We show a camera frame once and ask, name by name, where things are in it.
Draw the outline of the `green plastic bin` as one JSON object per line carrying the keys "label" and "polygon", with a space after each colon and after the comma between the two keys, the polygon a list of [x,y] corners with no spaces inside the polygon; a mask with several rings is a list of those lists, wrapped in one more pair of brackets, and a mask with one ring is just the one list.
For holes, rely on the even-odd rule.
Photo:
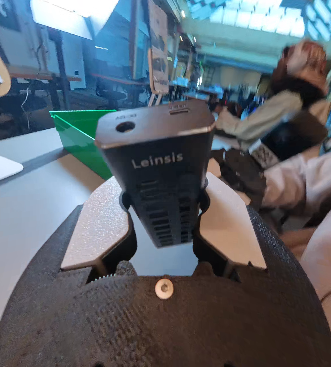
{"label": "green plastic bin", "polygon": [[49,111],[63,148],[105,181],[112,177],[112,173],[94,140],[99,119],[115,111]]}

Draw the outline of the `white softbox light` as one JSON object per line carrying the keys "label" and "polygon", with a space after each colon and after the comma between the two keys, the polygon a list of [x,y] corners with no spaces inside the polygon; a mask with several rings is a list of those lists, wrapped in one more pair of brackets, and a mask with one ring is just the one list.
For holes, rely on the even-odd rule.
{"label": "white softbox light", "polygon": [[93,40],[107,23],[118,0],[31,0],[37,24]]}

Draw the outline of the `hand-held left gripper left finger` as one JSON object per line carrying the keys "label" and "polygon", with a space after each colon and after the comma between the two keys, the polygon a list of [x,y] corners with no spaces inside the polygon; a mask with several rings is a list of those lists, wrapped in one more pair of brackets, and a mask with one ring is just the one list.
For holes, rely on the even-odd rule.
{"label": "hand-held left gripper left finger", "polygon": [[99,276],[115,274],[117,266],[136,253],[135,228],[123,192],[111,177],[92,192],[76,222],[62,271],[94,269]]}

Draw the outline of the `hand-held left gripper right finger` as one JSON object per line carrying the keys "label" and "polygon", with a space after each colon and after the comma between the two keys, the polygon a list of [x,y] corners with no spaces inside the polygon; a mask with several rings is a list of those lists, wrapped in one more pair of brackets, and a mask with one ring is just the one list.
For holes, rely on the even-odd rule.
{"label": "hand-held left gripper right finger", "polygon": [[194,230],[193,252],[198,264],[193,276],[267,276],[268,267],[246,205],[249,198],[211,172],[206,179]]}

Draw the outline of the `black phone symbol sign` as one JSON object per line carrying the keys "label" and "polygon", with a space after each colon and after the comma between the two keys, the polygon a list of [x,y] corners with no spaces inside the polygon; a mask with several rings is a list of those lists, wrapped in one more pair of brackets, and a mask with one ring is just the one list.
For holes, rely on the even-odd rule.
{"label": "black phone symbol sign", "polygon": [[0,0],[0,26],[5,29],[21,32],[16,7],[12,0]]}

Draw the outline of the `black usb hub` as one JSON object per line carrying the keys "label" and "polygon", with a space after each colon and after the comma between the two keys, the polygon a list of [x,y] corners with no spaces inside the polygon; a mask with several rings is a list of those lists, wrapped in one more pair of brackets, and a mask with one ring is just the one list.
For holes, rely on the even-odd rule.
{"label": "black usb hub", "polygon": [[193,240],[215,123],[197,99],[98,121],[94,143],[157,247]]}

